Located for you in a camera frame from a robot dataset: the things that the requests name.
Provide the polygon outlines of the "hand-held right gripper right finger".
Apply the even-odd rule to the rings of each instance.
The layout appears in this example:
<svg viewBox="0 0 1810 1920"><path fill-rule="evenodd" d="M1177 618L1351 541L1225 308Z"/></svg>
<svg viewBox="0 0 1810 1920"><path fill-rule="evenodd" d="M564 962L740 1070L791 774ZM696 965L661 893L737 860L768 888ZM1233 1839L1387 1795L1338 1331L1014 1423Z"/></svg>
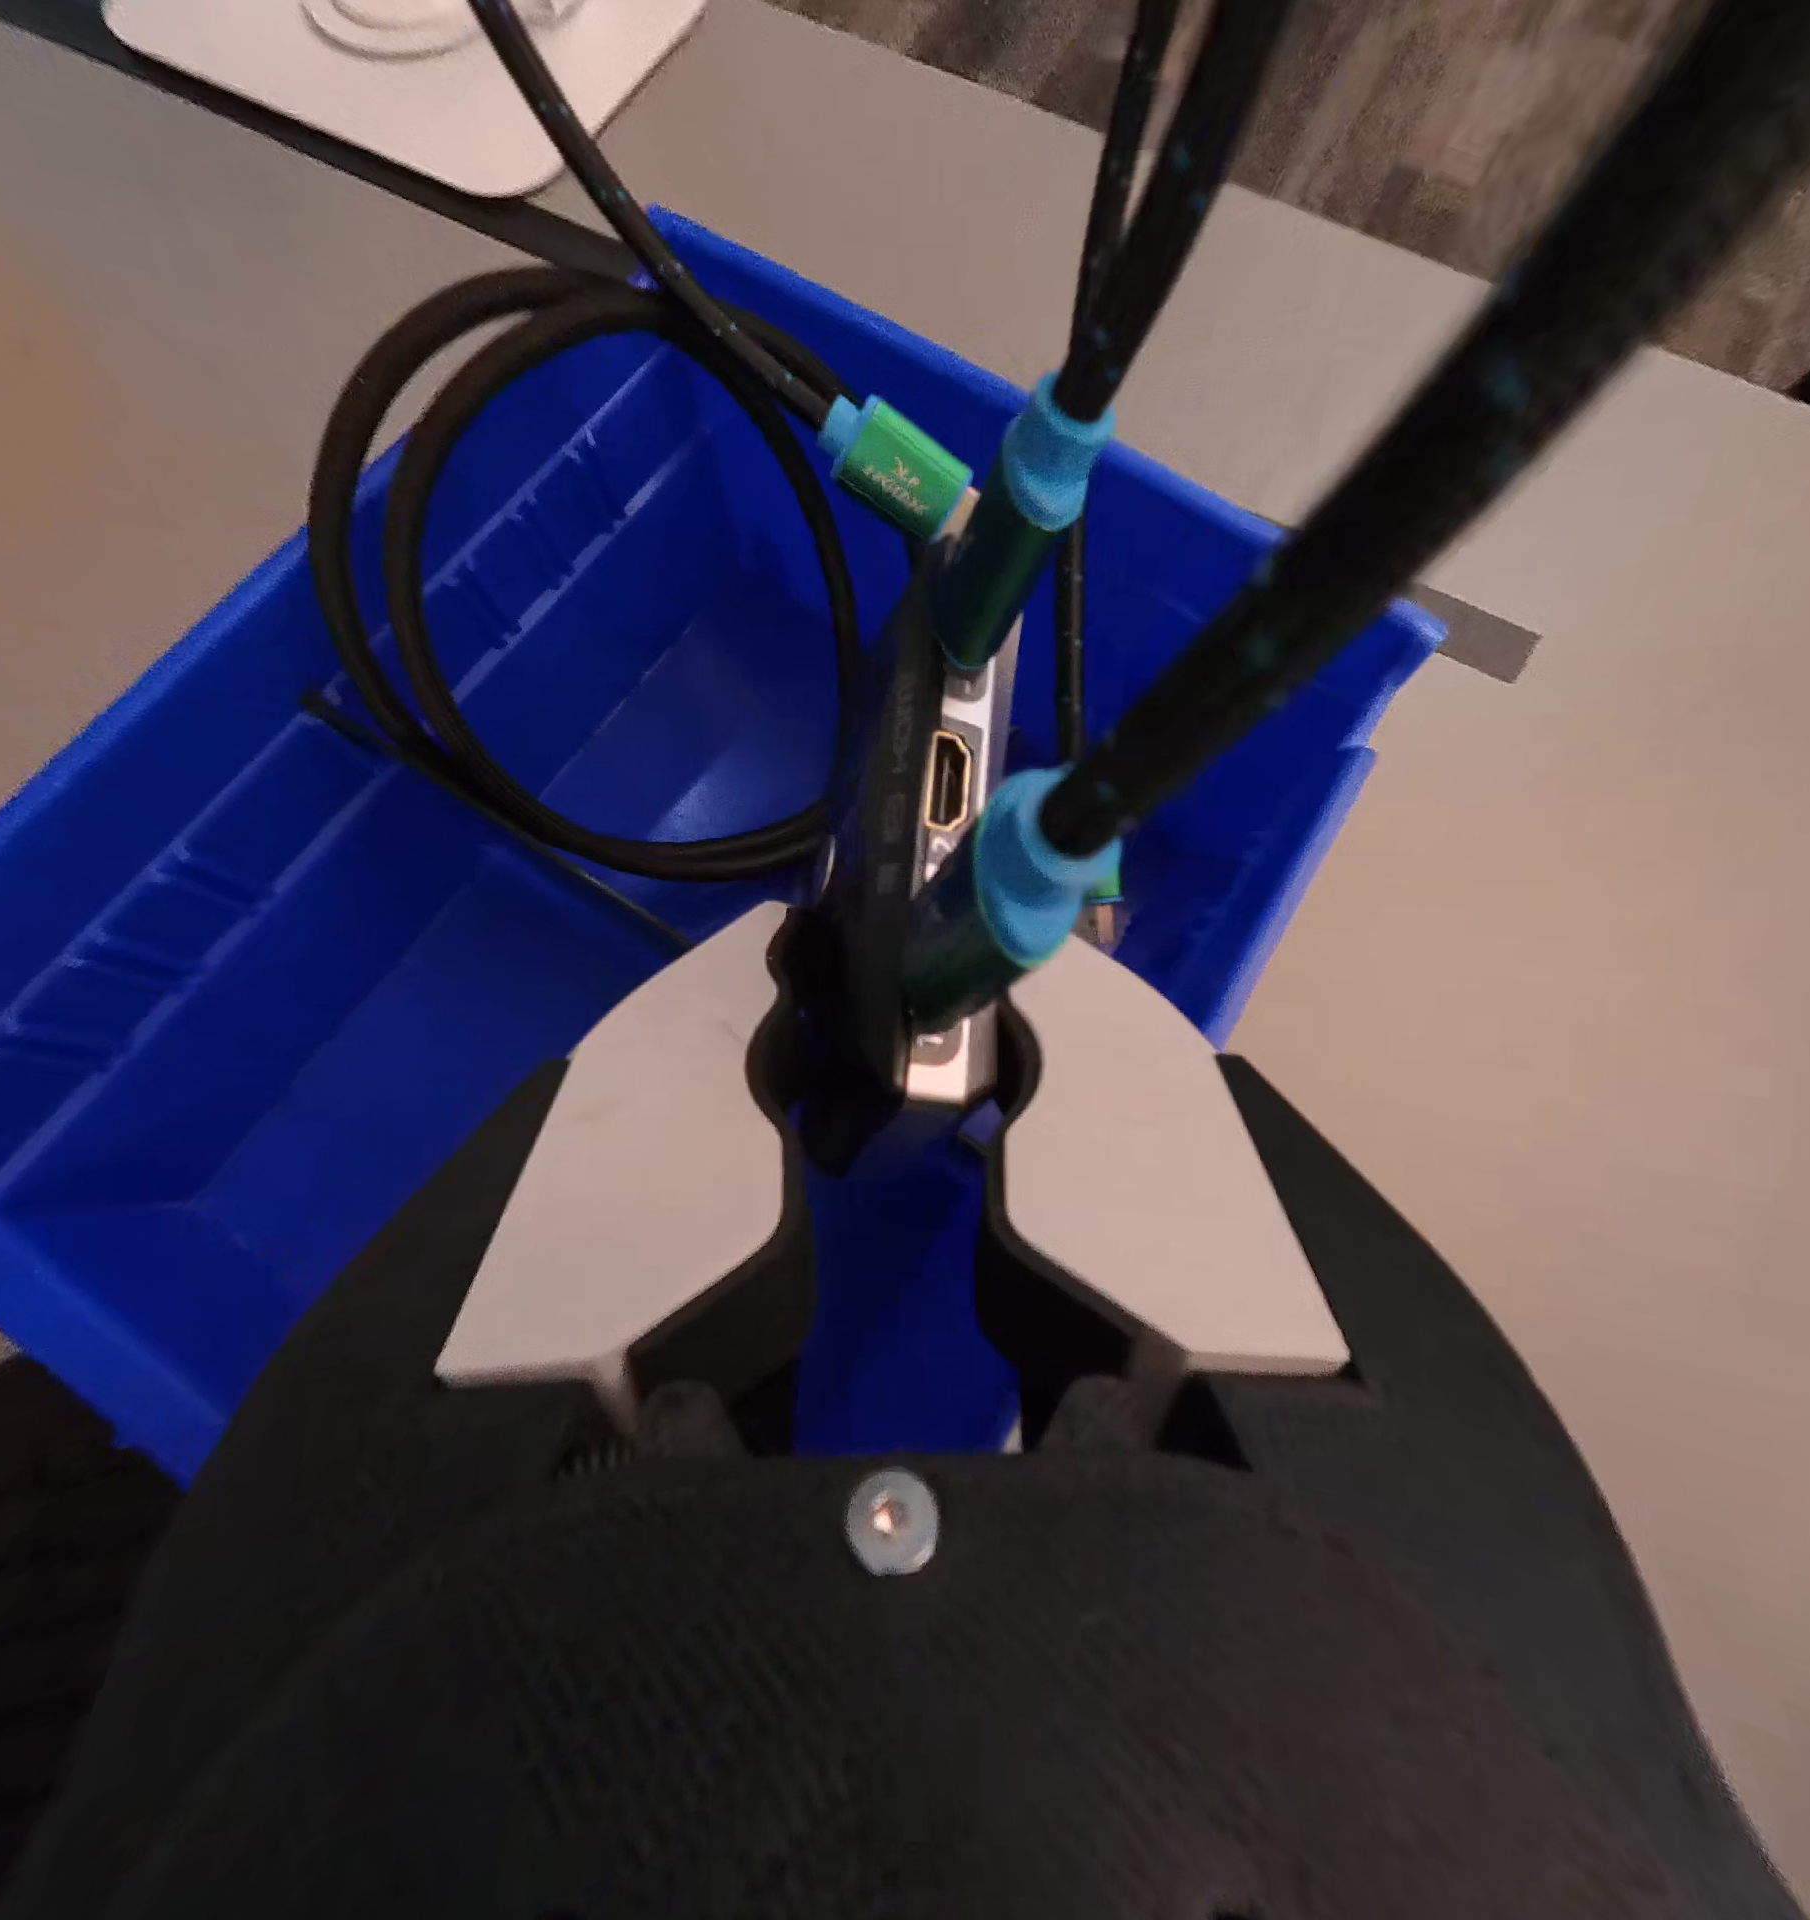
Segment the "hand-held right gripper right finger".
<svg viewBox="0 0 1810 1920"><path fill-rule="evenodd" d="M1085 1377L1149 1429L1193 1377L1327 1379L1350 1343L1206 1033L1114 959L1053 959L998 1017L976 1315L1037 1448Z"/></svg>

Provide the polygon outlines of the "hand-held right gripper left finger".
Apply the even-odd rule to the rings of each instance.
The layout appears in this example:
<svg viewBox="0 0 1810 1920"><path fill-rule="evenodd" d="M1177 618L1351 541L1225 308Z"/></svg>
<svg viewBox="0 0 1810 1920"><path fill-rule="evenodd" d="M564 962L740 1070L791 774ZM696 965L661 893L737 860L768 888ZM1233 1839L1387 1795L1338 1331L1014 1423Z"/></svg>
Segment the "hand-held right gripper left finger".
<svg viewBox="0 0 1810 1920"><path fill-rule="evenodd" d="M818 1290L768 1027L788 915L731 920L568 1055L439 1385L582 1381L634 1429L662 1386L698 1381L731 1406L791 1373Z"/></svg>

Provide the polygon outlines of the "black hdmi switch box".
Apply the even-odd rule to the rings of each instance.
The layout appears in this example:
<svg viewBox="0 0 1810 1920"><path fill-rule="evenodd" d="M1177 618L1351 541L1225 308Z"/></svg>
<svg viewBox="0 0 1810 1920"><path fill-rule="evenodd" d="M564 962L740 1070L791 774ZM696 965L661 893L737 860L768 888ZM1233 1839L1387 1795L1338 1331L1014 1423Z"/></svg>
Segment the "black hdmi switch box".
<svg viewBox="0 0 1810 1920"><path fill-rule="evenodd" d="M898 1000L912 904L998 787L1011 734L1020 626L984 665L949 665L931 608L949 546L917 559L862 666L818 900L793 957L797 1130L833 1180L954 1131L998 1078L998 1008L913 1033Z"/></svg>

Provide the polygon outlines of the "blue plastic bin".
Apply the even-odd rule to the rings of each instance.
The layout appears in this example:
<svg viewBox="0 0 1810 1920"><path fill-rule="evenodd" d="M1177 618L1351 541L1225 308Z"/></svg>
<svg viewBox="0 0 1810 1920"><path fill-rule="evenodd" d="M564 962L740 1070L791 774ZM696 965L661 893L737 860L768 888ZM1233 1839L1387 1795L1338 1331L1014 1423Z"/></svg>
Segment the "blue plastic bin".
<svg viewBox="0 0 1810 1920"><path fill-rule="evenodd" d="M653 206L698 281L973 467L1021 394ZM1086 729L1275 527L1116 444L1089 484ZM573 821L694 840L821 801L816 541L712 375L651 335L517 380L437 482L428 616L484 746ZM1445 627L1401 603L1123 852L1118 959L1223 1047ZM364 725L302 532L0 810L0 1330L173 1477L387 1218L668 959ZM821 1182L807 1453L1003 1440L971 1310L981 1162Z"/></svg>

